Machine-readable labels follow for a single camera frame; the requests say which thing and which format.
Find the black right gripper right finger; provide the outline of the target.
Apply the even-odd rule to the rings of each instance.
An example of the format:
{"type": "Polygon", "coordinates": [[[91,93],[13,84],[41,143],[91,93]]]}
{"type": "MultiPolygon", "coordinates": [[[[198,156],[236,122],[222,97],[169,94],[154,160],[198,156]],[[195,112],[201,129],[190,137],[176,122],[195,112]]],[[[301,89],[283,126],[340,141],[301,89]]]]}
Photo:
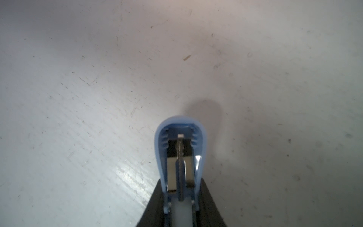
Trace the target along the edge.
{"type": "Polygon", "coordinates": [[[198,204],[198,227],[227,227],[203,178],[200,183],[198,204]]]}

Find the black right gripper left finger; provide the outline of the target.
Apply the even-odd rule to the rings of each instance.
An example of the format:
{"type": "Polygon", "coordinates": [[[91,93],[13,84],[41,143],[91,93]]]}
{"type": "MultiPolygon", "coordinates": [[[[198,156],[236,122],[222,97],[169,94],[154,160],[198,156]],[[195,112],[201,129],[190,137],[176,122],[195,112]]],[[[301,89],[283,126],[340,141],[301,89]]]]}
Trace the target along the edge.
{"type": "Polygon", "coordinates": [[[164,227],[164,194],[158,180],[146,209],[136,227],[164,227]]]}

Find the blue mini stapler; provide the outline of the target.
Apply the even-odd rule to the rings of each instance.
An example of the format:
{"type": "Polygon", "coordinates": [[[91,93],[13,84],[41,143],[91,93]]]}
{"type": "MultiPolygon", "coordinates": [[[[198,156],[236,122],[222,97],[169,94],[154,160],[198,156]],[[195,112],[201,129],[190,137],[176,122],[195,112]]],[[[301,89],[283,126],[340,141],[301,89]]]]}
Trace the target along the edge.
{"type": "Polygon", "coordinates": [[[207,151],[204,126],[187,116],[163,121],[155,134],[166,227],[196,227],[207,151]]]}

